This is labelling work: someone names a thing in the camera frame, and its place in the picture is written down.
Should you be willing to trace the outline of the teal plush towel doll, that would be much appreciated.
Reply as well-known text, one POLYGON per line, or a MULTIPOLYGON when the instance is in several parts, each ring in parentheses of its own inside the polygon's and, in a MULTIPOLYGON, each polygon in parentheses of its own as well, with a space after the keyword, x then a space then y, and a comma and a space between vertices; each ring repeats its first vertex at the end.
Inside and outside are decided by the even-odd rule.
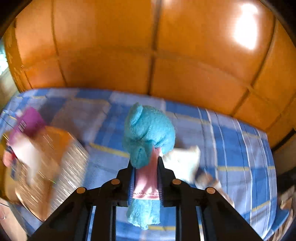
POLYGON ((135 103, 125 119, 123 147, 135 169, 132 200, 127 220, 147 230, 160 223, 158 158, 174 148, 175 129, 163 111, 135 103))

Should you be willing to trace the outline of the white wet wipes packet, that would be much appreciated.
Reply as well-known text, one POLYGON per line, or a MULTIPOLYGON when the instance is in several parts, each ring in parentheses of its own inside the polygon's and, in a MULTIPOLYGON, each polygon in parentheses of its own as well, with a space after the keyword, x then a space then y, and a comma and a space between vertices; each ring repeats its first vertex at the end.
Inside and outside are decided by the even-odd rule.
POLYGON ((189 149, 174 148, 162 155, 166 169, 173 171, 175 177, 188 184, 193 184, 200 165, 201 151, 198 146, 189 149))

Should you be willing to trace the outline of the blue plaid bedsheet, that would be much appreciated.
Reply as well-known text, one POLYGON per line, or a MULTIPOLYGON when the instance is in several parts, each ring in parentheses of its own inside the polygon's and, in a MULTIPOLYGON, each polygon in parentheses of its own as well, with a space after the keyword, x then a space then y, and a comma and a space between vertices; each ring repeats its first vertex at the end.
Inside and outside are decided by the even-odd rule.
POLYGON ((145 95, 110 90, 33 89, 1 108, 1 133, 18 111, 35 108, 48 125, 73 134, 89 153, 83 186, 100 187, 128 165, 122 146, 125 118, 140 103, 162 110, 176 130, 176 146, 199 147, 200 166, 221 182, 235 209, 267 240, 285 222, 277 205, 276 170, 267 135, 213 111, 145 95))

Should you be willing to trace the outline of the white tissue sheet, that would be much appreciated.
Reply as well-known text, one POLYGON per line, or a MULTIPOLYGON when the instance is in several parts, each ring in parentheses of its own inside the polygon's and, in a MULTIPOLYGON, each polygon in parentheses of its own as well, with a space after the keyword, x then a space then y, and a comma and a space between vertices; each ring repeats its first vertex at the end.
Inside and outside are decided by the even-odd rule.
POLYGON ((17 133, 10 146, 17 159, 27 166, 27 184, 32 185, 42 164, 42 152, 37 141, 23 133, 17 133))

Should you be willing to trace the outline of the purple tissue carton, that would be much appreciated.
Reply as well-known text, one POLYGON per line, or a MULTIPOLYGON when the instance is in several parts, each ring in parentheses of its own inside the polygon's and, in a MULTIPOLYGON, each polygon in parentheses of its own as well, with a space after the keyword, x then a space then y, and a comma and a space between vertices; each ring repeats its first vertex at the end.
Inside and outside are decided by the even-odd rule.
POLYGON ((46 122, 41 114, 33 107, 29 107, 17 118, 16 125, 10 131, 9 143, 12 144, 14 142, 18 133, 32 137, 45 126, 46 122))

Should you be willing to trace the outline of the orange wooden wardrobe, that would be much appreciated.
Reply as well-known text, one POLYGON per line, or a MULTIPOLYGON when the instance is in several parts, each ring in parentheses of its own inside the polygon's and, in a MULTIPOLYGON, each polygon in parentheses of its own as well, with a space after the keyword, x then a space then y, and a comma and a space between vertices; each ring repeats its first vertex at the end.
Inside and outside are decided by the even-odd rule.
POLYGON ((32 1, 4 33, 19 90, 83 87, 295 130, 295 37, 267 1, 32 1))

